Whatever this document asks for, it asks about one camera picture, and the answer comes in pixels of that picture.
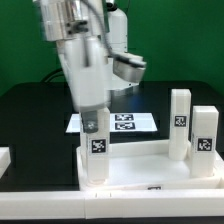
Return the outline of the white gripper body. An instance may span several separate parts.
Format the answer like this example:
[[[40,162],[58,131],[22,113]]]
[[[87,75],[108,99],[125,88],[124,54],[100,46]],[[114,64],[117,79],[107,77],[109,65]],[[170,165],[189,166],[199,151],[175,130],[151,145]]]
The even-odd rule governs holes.
[[[107,66],[104,48],[97,37],[78,35],[56,42],[60,63],[78,112],[99,110],[107,106]]]

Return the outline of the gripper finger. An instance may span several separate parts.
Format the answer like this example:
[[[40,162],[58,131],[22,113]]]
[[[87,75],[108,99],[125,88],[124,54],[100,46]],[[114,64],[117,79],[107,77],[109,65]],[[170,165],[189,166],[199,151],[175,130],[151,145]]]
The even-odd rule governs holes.
[[[83,130],[87,134],[98,131],[98,116],[96,111],[84,112],[81,114]]]

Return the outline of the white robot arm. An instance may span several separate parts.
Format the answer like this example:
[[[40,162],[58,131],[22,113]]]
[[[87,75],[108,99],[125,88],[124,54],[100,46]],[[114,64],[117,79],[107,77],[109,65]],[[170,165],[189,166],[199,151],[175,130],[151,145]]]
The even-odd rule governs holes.
[[[40,10],[45,38],[56,44],[73,107],[85,134],[107,134],[109,80],[115,75],[137,83],[143,58],[110,47],[101,0],[33,0]]]

